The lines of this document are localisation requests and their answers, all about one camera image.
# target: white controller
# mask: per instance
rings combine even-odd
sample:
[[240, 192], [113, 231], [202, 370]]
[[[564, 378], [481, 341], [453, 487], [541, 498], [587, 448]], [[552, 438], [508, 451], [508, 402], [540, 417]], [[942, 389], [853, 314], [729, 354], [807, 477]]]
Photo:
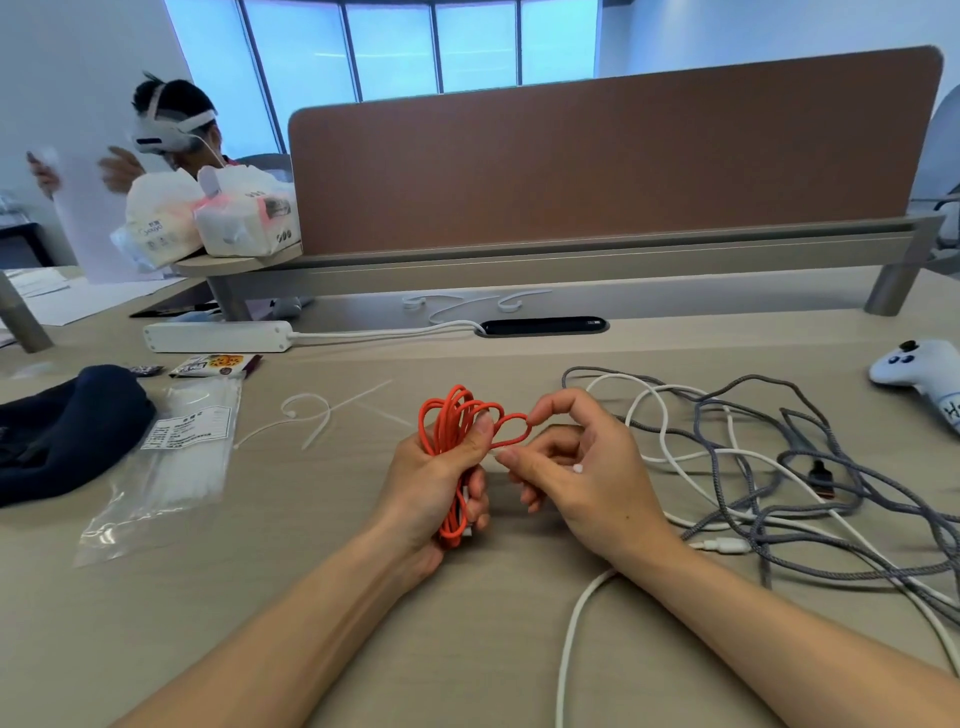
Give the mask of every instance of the white controller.
[[960, 432], [960, 352], [949, 341], [904, 341], [874, 363], [870, 381], [913, 387]]

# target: white power strip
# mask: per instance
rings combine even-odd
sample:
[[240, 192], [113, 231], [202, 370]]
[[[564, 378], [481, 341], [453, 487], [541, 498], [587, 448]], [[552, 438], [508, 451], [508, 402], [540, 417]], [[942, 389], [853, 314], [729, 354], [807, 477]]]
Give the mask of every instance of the white power strip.
[[286, 352], [293, 343], [286, 321], [236, 321], [150, 324], [143, 338], [151, 352]]

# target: paper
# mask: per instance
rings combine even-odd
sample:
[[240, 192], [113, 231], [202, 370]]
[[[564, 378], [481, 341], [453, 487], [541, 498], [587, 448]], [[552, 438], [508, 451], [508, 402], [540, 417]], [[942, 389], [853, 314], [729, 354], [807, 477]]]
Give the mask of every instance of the paper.
[[223, 440], [230, 424], [229, 407], [204, 407], [186, 417], [157, 420], [140, 449], [180, 449], [207, 440]]
[[26, 298], [24, 303], [41, 324], [62, 327], [121, 303], [147, 296], [181, 280], [183, 279], [92, 285], [86, 278], [78, 278], [68, 281], [66, 288]]
[[93, 283], [156, 280], [160, 272], [137, 273], [110, 241], [127, 221], [127, 198], [107, 190], [94, 158], [44, 151], [43, 160], [60, 176], [54, 208], [77, 262]]
[[70, 283], [56, 268], [22, 268], [7, 271], [7, 278], [16, 288], [16, 292], [25, 299], [70, 287]]

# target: person's hand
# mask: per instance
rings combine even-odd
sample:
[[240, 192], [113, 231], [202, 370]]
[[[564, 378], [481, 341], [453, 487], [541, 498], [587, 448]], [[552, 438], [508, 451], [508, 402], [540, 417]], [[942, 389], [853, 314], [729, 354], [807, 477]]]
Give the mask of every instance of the person's hand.
[[[550, 497], [577, 539], [615, 567], [638, 552], [680, 546], [627, 426], [582, 389], [541, 397], [527, 423], [541, 425], [556, 414], [577, 424], [552, 425], [527, 446], [495, 456], [523, 483], [528, 510], [536, 512], [544, 495]], [[581, 473], [572, 470], [577, 463]]]
[[60, 177], [48, 165], [34, 157], [33, 152], [27, 152], [27, 163], [30, 164], [30, 172], [36, 179], [36, 186], [48, 200], [53, 200], [54, 192], [60, 189]]
[[97, 164], [103, 171], [104, 184], [110, 192], [126, 195], [133, 181], [147, 171], [132, 152], [121, 147], [108, 147], [112, 157], [104, 157]]
[[468, 521], [479, 531], [490, 523], [487, 479], [480, 461], [490, 451], [492, 440], [493, 421], [484, 412], [464, 442], [449, 452], [428, 455], [418, 435], [396, 446], [371, 528], [388, 534], [395, 548], [412, 555], [417, 581], [433, 573], [444, 558], [433, 536], [450, 510], [461, 474], [469, 471]]

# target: white headset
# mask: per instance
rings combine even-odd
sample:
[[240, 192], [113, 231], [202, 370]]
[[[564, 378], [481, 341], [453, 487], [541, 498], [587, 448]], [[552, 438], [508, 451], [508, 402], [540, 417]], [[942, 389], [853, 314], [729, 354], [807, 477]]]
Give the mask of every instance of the white headset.
[[156, 118], [156, 107], [160, 102], [160, 94], [167, 84], [156, 87], [147, 113], [138, 116], [133, 130], [133, 144], [137, 152], [149, 154], [163, 154], [164, 152], [187, 152], [194, 144], [194, 139], [200, 139], [195, 131], [204, 124], [213, 121], [217, 112], [213, 109], [202, 111], [182, 121]]

